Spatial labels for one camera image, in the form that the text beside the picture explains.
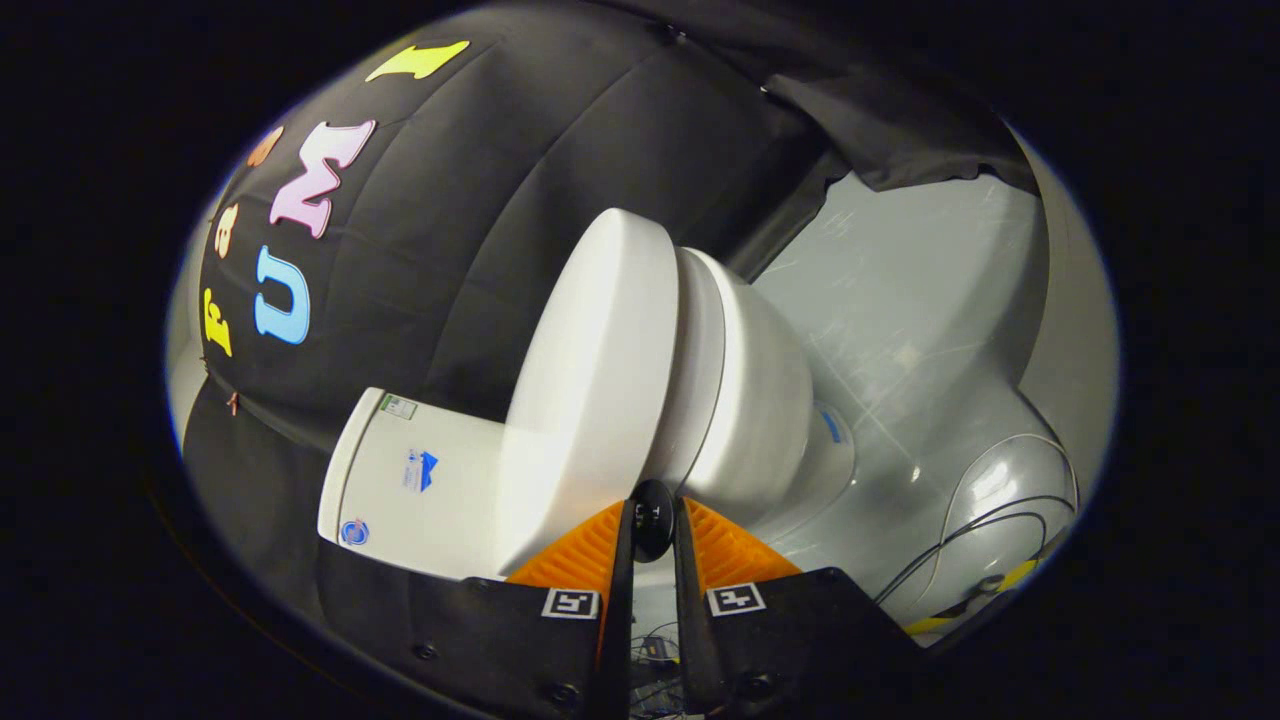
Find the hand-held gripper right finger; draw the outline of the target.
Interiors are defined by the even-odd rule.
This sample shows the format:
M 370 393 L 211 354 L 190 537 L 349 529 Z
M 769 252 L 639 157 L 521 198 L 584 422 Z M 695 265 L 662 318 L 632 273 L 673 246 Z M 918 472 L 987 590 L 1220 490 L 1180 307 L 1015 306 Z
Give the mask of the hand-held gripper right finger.
M 837 568 L 804 571 L 691 498 L 675 505 L 684 698 L 703 717 L 868 717 L 923 648 Z

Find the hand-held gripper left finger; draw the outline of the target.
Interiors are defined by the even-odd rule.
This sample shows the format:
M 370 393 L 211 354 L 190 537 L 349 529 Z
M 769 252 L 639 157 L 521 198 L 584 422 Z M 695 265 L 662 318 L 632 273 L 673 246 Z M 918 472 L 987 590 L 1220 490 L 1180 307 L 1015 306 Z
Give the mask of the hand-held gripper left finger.
M 355 562 L 351 642 L 444 715 L 623 719 L 635 509 L 325 498 L 317 533 Z

